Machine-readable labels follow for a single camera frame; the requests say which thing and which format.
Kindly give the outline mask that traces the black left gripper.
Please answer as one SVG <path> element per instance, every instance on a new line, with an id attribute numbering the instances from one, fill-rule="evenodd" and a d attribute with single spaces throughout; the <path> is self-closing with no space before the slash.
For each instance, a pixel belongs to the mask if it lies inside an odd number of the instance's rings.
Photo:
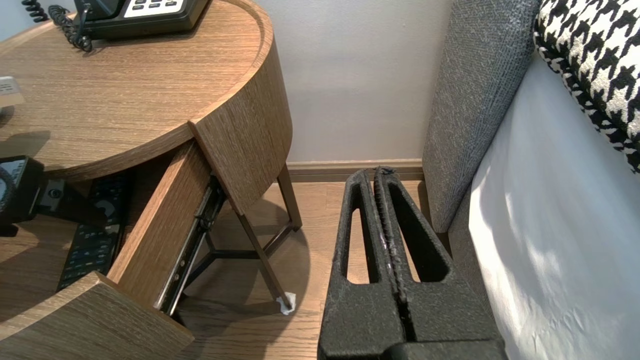
<path id="1" fill-rule="evenodd" d="M 75 187 L 55 188 L 54 198 L 45 176 L 44 165 L 27 155 L 2 157 L 0 160 L 1 199 L 0 236 L 16 237 L 18 223 L 31 221 L 37 215 L 71 221 L 92 227 L 105 227 L 105 210 L 82 195 Z M 62 212 L 58 206 L 62 198 Z"/>

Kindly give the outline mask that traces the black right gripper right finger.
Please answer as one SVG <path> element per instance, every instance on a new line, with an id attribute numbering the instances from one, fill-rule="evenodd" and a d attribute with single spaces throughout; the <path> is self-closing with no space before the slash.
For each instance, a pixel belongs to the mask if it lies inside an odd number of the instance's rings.
<path id="1" fill-rule="evenodd" d="M 390 167 L 375 169 L 381 219 L 400 314 L 418 342 L 505 343 L 495 322 Z"/>

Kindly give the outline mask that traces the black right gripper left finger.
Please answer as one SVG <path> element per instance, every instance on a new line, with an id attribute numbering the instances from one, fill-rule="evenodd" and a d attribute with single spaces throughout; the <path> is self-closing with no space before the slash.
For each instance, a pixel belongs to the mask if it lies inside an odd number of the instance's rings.
<path id="1" fill-rule="evenodd" d="M 347 278 L 352 219 L 359 210 L 368 284 Z M 397 305 L 397 285 L 366 169 L 345 183 L 333 264 L 318 337 L 320 360 L 381 360 L 389 347 L 405 341 Z"/>

